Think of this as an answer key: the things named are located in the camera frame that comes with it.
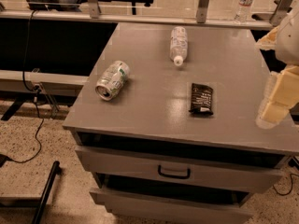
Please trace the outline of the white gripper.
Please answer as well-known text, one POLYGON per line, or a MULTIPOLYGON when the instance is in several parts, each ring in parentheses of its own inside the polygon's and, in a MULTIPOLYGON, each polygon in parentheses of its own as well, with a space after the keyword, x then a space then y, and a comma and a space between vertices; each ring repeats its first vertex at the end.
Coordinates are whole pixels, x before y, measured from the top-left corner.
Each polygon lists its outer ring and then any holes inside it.
POLYGON ((262 129, 279 125, 299 103, 299 4, 296 4, 279 27, 260 38, 255 47, 276 49, 276 58, 287 65, 281 72, 271 72, 266 81, 256 124, 262 129))

